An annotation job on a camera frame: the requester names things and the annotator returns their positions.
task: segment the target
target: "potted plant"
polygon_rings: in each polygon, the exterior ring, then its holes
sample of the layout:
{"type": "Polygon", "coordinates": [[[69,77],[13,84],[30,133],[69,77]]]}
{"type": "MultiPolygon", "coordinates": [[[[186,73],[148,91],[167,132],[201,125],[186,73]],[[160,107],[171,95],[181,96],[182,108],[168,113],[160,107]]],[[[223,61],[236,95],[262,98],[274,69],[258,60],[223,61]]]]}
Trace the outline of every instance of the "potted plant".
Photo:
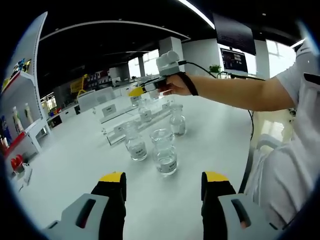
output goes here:
{"type": "Polygon", "coordinates": [[[209,72],[210,73],[218,74],[218,73],[220,73],[220,70],[221,70],[221,66],[220,65],[209,66],[209,72]]]}

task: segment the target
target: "ceiling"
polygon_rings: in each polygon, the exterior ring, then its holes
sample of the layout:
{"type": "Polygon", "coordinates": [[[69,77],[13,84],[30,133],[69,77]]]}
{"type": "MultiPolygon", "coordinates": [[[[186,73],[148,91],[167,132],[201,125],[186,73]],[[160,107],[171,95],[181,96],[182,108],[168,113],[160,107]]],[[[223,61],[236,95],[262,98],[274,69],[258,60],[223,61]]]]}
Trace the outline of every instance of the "ceiling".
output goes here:
{"type": "MultiPolygon", "coordinates": [[[[255,39],[271,39],[287,45],[301,39],[294,14],[284,17],[283,10],[272,4],[252,4],[245,0],[229,1],[227,5],[225,1],[213,0],[189,2],[212,22],[212,12],[215,12],[246,24],[251,27],[255,39]]],[[[37,60],[42,96],[83,74],[127,62],[141,56],[141,51],[154,50],[159,47],[159,40],[169,36],[182,41],[216,37],[216,32],[202,18],[177,0],[117,0],[70,7],[49,4],[32,11],[33,18],[48,11],[37,60]],[[62,30],[94,21],[100,22],[62,30]]]]}

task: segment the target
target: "sleeve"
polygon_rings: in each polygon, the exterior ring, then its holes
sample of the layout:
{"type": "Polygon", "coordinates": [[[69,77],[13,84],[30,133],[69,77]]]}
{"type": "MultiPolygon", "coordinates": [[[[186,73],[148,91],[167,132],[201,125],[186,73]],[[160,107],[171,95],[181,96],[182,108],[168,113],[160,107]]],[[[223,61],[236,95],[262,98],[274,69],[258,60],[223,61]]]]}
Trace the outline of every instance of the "sleeve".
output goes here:
{"type": "Polygon", "coordinates": [[[301,84],[301,75],[298,71],[297,64],[294,63],[287,70],[275,76],[282,84],[284,89],[290,95],[294,104],[297,106],[299,103],[299,90],[301,84]]]}

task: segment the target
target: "white shirt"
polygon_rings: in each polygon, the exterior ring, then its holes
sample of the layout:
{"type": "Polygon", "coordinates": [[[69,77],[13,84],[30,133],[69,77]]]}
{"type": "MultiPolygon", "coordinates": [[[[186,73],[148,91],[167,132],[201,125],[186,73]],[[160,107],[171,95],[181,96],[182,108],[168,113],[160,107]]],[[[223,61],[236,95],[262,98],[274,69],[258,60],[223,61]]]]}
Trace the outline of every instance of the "white shirt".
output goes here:
{"type": "Polygon", "coordinates": [[[296,105],[293,137],[260,158],[245,190],[278,227],[301,209],[320,173],[320,85],[310,84],[304,73],[319,75],[317,59],[306,43],[294,65],[276,76],[296,105]]]}

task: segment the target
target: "screen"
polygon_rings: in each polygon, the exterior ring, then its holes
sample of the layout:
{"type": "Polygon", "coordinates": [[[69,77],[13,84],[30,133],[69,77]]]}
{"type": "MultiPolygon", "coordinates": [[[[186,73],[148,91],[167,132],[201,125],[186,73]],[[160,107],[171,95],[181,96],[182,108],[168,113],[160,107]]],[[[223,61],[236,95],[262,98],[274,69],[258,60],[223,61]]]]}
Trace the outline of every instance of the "screen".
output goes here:
{"type": "Polygon", "coordinates": [[[248,72],[246,56],[244,53],[220,48],[225,70],[248,72]]]}
{"type": "Polygon", "coordinates": [[[213,13],[218,44],[256,55],[251,28],[230,18],[213,13]]]}

